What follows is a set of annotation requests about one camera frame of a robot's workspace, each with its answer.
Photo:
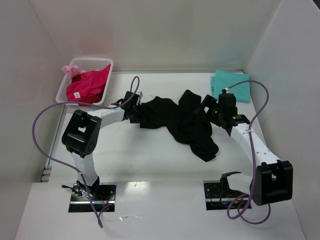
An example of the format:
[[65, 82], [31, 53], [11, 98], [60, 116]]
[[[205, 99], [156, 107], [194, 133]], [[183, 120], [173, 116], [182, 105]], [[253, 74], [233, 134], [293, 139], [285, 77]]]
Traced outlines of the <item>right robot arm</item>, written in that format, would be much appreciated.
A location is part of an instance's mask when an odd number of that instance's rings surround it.
[[253, 165], [252, 176], [239, 171], [222, 174], [222, 192], [239, 191], [251, 195], [258, 206], [290, 200], [293, 196], [293, 166], [282, 161], [263, 143], [250, 127], [244, 114], [238, 114], [236, 97], [223, 91], [218, 99], [206, 95], [199, 113], [214, 125], [223, 128], [242, 148]]

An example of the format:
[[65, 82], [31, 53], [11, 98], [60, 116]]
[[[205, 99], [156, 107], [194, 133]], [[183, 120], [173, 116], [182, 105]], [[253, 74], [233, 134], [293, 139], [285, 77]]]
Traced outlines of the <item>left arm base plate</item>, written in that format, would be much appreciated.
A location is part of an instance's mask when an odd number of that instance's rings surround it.
[[[115, 183], [100, 183], [99, 190], [95, 196], [90, 194], [92, 203], [98, 213], [114, 212], [116, 206], [116, 189]], [[68, 207], [69, 213], [89, 213], [93, 212], [86, 191], [80, 188], [76, 183], [73, 184], [70, 202]]]

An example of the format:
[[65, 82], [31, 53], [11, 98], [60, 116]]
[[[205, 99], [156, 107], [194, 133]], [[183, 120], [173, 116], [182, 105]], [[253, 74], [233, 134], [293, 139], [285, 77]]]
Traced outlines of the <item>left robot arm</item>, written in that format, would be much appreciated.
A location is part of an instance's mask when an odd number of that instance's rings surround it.
[[76, 110], [63, 135], [62, 144], [70, 152], [77, 173], [77, 186], [93, 198], [102, 194], [100, 179], [95, 170], [93, 151], [95, 150], [100, 130], [108, 125], [125, 120], [134, 122], [139, 115], [142, 92], [127, 91], [123, 99], [110, 105], [110, 109], [89, 112]]

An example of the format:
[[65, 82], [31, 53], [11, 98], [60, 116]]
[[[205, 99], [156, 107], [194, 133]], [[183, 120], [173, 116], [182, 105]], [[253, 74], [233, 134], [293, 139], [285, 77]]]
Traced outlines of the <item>black t shirt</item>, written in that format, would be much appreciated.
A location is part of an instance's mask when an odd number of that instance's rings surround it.
[[219, 147], [212, 139], [213, 128], [208, 119], [195, 114], [201, 105], [201, 96], [186, 90], [178, 103], [169, 98], [155, 97], [141, 105], [142, 129], [166, 127], [173, 138], [204, 162], [216, 157]]

